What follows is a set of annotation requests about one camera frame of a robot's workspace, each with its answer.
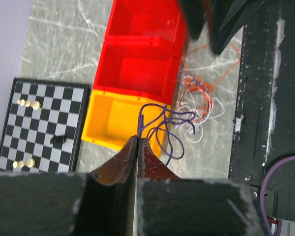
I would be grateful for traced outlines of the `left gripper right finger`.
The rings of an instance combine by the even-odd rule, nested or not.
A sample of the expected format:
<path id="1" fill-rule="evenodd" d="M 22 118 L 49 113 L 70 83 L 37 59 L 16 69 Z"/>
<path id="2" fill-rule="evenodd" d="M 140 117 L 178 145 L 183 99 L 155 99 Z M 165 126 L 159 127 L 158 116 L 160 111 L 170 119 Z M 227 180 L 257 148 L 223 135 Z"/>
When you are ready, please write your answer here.
<path id="1" fill-rule="evenodd" d="M 166 180 L 180 179 L 153 153 L 146 138 L 138 146 L 138 178 Z"/>

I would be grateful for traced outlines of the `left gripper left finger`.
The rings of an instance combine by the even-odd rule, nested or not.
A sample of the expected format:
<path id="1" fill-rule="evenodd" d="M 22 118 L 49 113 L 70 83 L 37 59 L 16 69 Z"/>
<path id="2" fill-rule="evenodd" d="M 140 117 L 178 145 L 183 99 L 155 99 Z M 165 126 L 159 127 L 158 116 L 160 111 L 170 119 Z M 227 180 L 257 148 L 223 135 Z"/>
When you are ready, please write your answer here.
<path id="1" fill-rule="evenodd" d="M 138 138 L 134 135 L 128 139 L 117 154 L 87 174 L 87 185 L 110 187 L 124 184 L 133 187 L 137 154 Z"/>

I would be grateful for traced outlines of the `yellow plastic bin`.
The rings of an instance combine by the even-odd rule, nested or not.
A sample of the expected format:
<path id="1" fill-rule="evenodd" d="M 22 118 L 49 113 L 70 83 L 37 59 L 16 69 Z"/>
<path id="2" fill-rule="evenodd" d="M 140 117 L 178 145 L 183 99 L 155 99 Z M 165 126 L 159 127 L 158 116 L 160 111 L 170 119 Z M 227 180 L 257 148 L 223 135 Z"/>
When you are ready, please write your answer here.
<path id="1" fill-rule="evenodd" d="M 139 112 L 148 103 L 161 107 L 146 106 L 143 109 L 144 124 L 155 118 L 157 120 L 144 129 L 142 137 L 146 137 L 151 128 L 164 120 L 158 118 L 165 103 L 145 97 L 124 95 L 94 89 L 91 93 L 87 117 L 82 133 L 82 140 L 114 150 L 121 150 L 128 139 L 137 134 Z"/>

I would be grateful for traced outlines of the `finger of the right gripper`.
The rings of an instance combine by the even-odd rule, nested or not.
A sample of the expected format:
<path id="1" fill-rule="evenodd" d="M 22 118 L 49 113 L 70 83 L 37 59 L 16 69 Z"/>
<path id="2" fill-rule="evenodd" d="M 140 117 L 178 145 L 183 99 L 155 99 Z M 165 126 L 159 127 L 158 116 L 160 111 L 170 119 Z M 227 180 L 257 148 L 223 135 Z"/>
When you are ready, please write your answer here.
<path id="1" fill-rule="evenodd" d="M 199 39 L 205 23 L 209 28 L 209 0 L 179 0 L 179 5 L 189 30 L 191 39 Z"/>
<path id="2" fill-rule="evenodd" d="M 207 5 L 209 43 L 220 55 L 239 29 L 264 3 L 263 0 L 210 0 Z"/>

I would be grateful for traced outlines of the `red bin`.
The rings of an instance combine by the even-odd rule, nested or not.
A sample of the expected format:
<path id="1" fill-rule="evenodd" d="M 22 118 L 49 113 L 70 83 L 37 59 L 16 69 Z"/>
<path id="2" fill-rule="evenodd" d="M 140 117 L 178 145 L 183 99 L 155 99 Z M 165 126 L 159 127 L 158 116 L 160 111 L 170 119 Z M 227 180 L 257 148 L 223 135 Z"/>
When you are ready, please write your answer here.
<path id="1" fill-rule="evenodd" d="M 186 26 L 177 0 L 115 0 L 105 39 L 161 38 L 182 51 Z"/>
<path id="2" fill-rule="evenodd" d="M 164 40 L 107 40 L 93 89 L 146 97 L 170 105 L 181 54 Z"/>

